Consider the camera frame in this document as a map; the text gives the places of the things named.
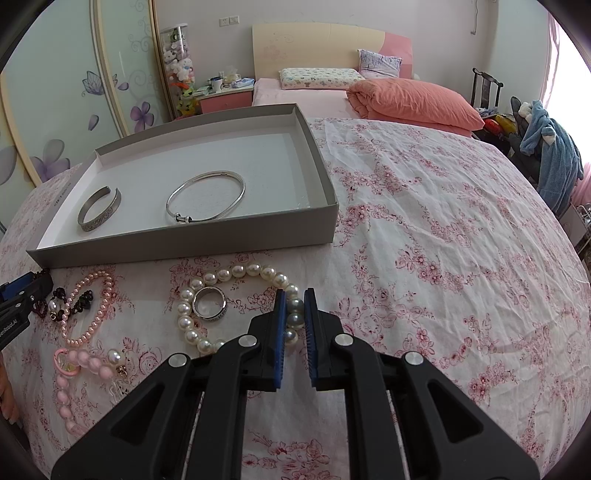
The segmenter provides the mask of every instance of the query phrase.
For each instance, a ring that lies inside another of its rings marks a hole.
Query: blue towel
[[[560,216],[569,206],[575,179],[583,180],[581,154],[564,128],[548,116],[542,102],[532,103],[532,119],[521,141],[520,150],[531,155],[541,137],[556,137],[542,145],[538,193],[552,212]]]

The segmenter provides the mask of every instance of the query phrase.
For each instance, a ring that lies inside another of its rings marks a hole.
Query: person's hand
[[[19,417],[17,402],[14,400],[12,385],[8,379],[8,373],[4,367],[4,358],[0,353],[0,410],[2,416],[11,424],[16,422]]]

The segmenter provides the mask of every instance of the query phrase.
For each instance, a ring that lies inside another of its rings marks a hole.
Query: pink bed sheet
[[[175,328],[178,292],[194,276],[255,260],[314,287],[319,307],[377,351],[421,352],[547,472],[591,401],[591,290],[554,215],[492,145],[393,122],[310,125],[339,199],[333,244],[52,269],[66,291],[97,268],[115,279],[90,352],[105,359],[119,349],[130,388],[173,353],[198,356]],[[72,174],[37,187],[15,215],[0,241],[0,284],[39,270],[28,240]],[[241,335],[272,310],[274,288],[260,278],[220,288],[228,311],[200,325],[209,338]],[[90,312],[68,322],[70,335],[83,332]],[[52,358],[63,342],[48,318],[30,321],[3,354],[35,463],[49,473],[75,441],[57,412]],[[286,349],[281,390],[249,393],[244,480],[350,478],[344,397],[310,388],[303,337]],[[92,377],[70,386],[74,418],[86,427],[112,407]]]
[[[359,118],[345,90],[281,90],[277,79],[259,79],[253,106],[297,103],[308,118]]]

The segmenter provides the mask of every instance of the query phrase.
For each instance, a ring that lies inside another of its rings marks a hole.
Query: pearl bracelet
[[[217,352],[224,344],[223,339],[211,342],[206,336],[201,336],[195,328],[194,320],[191,318],[191,311],[197,316],[194,300],[197,292],[206,287],[213,287],[218,281],[227,282],[232,278],[242,278],[245,275],[250,277],[261,276],[263,280],[271,283],[276,288],[285,290],[287,296],[287,328],[284,332],[285,343],[293,345],[298,341],[297,331],[304,326],[304,301],[298,297],[300,289],[297,285],[290,283],[289,278],[282,272],[278,272],[270,265],[261,266],[259,263],[252,262],[246,267],[244,265],[234,265],[230,269],[221,269],[216,273],[207,272],[203,278],[195,277],[189,282],[189,286],[180,292],[181,302],[177,305],[178,328],[184,332],[185,341],[189,345],[194,345],[203,355],[210,355]]]

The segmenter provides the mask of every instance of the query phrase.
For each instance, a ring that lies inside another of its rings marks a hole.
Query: chair
[[[486,72],[479,72],[476,69],[472,69],[474,72],[474,85],[472,86],[472,100],[470,105],[474,107],[474,100],[476,99],[476,82],[478,77],[482,77],[482,94],[480,97],[480,108],[490,108],[491,105],[491,83],[496,84],[496,101],[495,106],[499,106],[499,97],[501,96],[501,89],[503,83],[499,82],[495,78],[488,75]]]

